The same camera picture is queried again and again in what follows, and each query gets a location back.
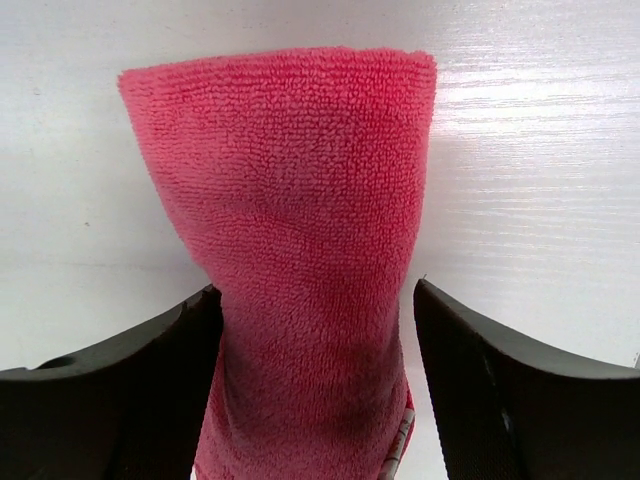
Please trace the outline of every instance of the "pink microfiber towel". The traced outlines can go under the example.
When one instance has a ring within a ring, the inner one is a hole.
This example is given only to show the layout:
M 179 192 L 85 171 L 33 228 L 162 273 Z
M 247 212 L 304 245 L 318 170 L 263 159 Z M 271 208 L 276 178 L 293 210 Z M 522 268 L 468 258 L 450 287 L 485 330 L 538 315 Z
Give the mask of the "pink microfiber towel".
M 120 78 L 167 214 L 222 292 L 199 480 L 380 475 L 411 407 L 398 295 L 435 77 L 423 53 L 319 48 Z

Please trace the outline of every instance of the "white table surface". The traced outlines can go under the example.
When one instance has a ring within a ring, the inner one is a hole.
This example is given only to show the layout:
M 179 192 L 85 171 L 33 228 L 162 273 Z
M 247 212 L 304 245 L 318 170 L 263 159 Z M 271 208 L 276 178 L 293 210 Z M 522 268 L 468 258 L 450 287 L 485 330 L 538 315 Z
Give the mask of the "white table surface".
M 4 0 L 0 368 L 95 343 L 207 283 L 147 177 L 126 68 L 345 44 L 440 66 L 403 295 L 417 430 L 397 478 L 444 479 L 412 327 L 430 280 L 561 348 L 640 352 L 640 2 Z

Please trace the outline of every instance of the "folded towel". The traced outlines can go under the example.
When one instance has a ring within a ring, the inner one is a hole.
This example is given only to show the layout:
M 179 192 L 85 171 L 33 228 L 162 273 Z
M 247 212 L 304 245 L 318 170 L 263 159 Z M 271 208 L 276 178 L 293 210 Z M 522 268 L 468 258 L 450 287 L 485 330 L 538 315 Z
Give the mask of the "folded towel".
M 435 76 L 423 53 L 346 48 L 121 76 L 167 214 L 222 292 L 199 480 L 378 478 L 411 407 L 398 295 Z

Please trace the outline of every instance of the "towel tag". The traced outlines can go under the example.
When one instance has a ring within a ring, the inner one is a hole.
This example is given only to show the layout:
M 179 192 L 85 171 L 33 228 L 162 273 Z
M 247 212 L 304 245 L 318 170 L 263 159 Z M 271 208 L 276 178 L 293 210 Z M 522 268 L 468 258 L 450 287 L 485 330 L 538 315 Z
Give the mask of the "towel tag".
M 387 458 L 385 458 L 382 464 L 378 480 L 393 480 L 396 476 L 398 466 L 400 465 L 400 458 L 402 458 L 402 451 L 407 442 L 407 435 L 409 435 L 409 430 L 411 429 L 411 425 L 413 425 L 415 417 L 416 412 L 414 410 L 405 408 L 400 427 L 398 427 L 398 433 L 394 437 Z

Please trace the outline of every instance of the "microfiber cloth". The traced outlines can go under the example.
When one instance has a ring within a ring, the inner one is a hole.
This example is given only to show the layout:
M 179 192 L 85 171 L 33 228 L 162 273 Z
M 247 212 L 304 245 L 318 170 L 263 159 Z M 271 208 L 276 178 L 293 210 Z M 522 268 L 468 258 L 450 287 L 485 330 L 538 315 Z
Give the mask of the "microfiber cloth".
M 424 53 L 347 48 L 120 77 L 167 215 L 222 292 L 199 480 L 385 478 L 402 453 L 398 296 L 435 78 Z

